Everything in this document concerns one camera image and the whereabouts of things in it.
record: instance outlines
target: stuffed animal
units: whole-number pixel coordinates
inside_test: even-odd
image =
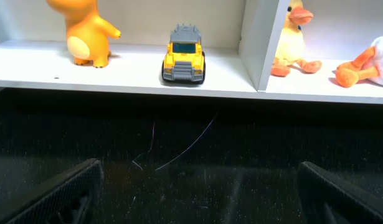
[[[377,38],[354,61],[346,62],[336,69],[336,80],[346,88],[367,78],[383,86],[383,37]]]
[[[285,23],[277,46],[276,55],[272,66],[272,75],[285,77],[290,72],[290,65],[295,62],[306,73],[316,73],[321,69],[321,62],[307,62],[302,59],[305,50],[305,41],[300,25],[311,21],[313,14],[303,9],[302,0],[290,0]]]
[[[46,0],[65,16],[67,46],[76,65],[93,60],[93,66],[108,65],[111,54],[107,37],[118,39],[121,32],[98,15],[97,0]]]

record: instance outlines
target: white plush toy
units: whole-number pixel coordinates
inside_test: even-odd
[[[367,78],[383,86],[383,37],[377,38],[354,61],[336,69],[336,80],[343,87],[353,86]]]

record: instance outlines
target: yellow toy truck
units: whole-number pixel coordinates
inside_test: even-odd
[[[203,84],[205,53],[197,26],[176,26],[162,64],[162,79],[167,82]]]

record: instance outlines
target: orange beak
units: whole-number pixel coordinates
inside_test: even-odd
[[[305,25],[311,21],[313,18],[313,13],[311,13],[309,10],[303,9],[302,7],[297,7],[292,10],[288,18],[296,25]]]

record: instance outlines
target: toy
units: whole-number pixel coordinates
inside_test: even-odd
[[[354,61],[346,62],[336,69],[336,80],[346,88],[367,78],[383,86],[383,37],[377,38]]]
[[[197,26],[177,25],[171,33],[168,52],[162,64],[162,79],[167,82],[203,84],[205,72],[205,53]]]
[[[305,50],[305,41],[300,25],[311,21],[313,14],[303,9],[302,0],[290,0],[288,13],[285,18],[280,41],[278,42],[276,55],[272,66],[272,75],[285,77],[291,72],[290,65],[295,62],[306,73],[316,73],[321,69],[321,62],[307,62],[302,59]]]
[[[108,65],[111,55],[107,37],[118,39],[121,32],[98,15],[97,0],[46,0],[47,4],[65,16],[67,46],[76,65],[93,60],[93,66]]]

